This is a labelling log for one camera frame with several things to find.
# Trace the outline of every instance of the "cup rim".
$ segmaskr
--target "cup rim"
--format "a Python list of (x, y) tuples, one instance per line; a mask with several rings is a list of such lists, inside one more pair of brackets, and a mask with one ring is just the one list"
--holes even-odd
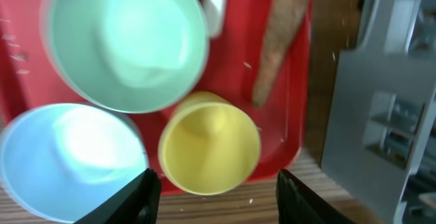
[(162, 131), (161, 137), (159, 139), (159, 148), (158, 148), (158, 159), (159, 159), (159, 164), (161, 166), (162, 171), (165, 174), (165, 177), (168, 178), (168, 180), (170, 180), (170, 182), (172, 184), (174, 184), (176, 187), (184, 190), (185, 192), (188, 193), (193, 193), (196, 195), (218, 195), (221, 193), (225, 193), (228, 192), (234, 188), (236, 188), (237, 186), (239, 186), (240, 184), (244, 183), (249, 177), (250, 175), (252, 175), (256, 169), (256, 167), (258, 166), (260, 157), (262, 155), (262, 141), (261, 141), (261, 137), (260, 137), (260, 133), (259, 131), (256, 129), (256, 136), (258, 138), (258, 143), (257, 143), (257, 147), (259, 149), (258, 151), (258, 155), (257, 158), (253, 164), (252, 169), (249, 171), (249, 174), (247, 174), (246, 177), (244, 177), (238, 184), (222, 189), (220, 191), (216, 191), (216, 192), (210, 192), (210, 193), (202, 193), (199, 191), (194, 191), (191, 189), (188, 189), (182, 185), (180, 185), (171, 175), (170, 171), (167, 169), (166, 165), (166, 159), (164, 159), (164, 155), (166, 153), (166, 149), (167, 149), (167, 144), (168, 144), (168, 138), (170, 136), (170, 132), (174, 130), (174, 128), (180, 123), (180, 121), (182, 119), (184, 119), (187, 115), (191, 114), (192, 112), (195, 112), (196, 110), (202, 109), (202, 108), (207, 108), (207, 107), (213, 107), (213, 106), (225, 106), (227, 108), (230, 109), (234, 109), (237, 110), (242, 116), (245, 116), (246, 118), (249, 119), (249, 121), (251, 121), (251, 124), (253, 125), (254, 128), (256, 128), (256, 124), (254, 123), (254, 121), (251, 119), (251, 117), (246, 114), (244, 111), (242, 111), (241, 109), (237, 108), (236, 106), (233, 106), (230, 103), (223, 103), (220, 101), (206, 101), (206, 102), (202, 102), (202, 103), (198, 103), (198, 104), (194, 104), (192, 106), (186, 107), (183, 110), (179, 111), (177, 114), (175, 114), (170, 121), (168, 122), (168, 124), (165, 126), (165, 128)]

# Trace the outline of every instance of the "mint green bowl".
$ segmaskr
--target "mint green bowl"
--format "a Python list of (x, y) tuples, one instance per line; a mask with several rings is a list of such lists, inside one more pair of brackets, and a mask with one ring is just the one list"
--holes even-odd
[(119, 112), (176, 103), (202, 75), (208, 33), (198, 0), (47, 0), (43, 37), (78, 94)]

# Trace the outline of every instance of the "orange carrot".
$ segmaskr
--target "orange carrot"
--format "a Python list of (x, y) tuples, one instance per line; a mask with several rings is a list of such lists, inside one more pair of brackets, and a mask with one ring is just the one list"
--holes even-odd
[(260, 55), (259, 73), (253, 89), (253, 105), (261, 107), (268, 99), (308, 4), (309, 0), (272, 0)]

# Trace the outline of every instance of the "wooden surface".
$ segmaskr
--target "wooden surface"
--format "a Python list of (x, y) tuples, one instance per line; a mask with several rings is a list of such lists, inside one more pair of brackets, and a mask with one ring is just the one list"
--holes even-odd
[[(313, 0), (305, 148), (290, 169), (355, 222), (381, 223), (319, 168), (337, 66), (335, 59), (339, 59), (340, 49), (354, 45), (360, 19), (356, 4), (357, 0)], [(0, 224), (12, 223), (50, 222), (25, 212), (0, 190)], [(213, 197), (190, 194), (163, 197), (158, 223), (278, 223), (275, 179), (245, 184)]]

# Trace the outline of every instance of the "yellow plastic cup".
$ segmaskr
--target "yellow plastic cup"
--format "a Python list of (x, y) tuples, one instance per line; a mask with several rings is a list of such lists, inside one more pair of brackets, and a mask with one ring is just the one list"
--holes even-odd
[(198, 195), (220, 194), (244, 182), (260, 158), (259, 132), (248, 115), (209, 92), (188, 96), (159, 141), (168, 179)]

